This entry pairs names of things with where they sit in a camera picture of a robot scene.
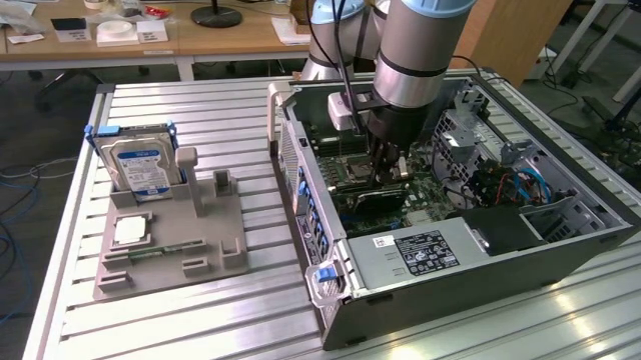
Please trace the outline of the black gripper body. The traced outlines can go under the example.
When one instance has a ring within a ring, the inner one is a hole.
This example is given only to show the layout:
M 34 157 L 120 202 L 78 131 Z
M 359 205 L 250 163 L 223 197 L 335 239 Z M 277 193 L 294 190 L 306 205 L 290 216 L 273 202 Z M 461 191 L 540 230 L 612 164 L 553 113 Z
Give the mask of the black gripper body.
M 428 107 L 381 106 L 370 110 L 366 126 L 385 143 L 408 149 L 417 141 L 428 120 Z

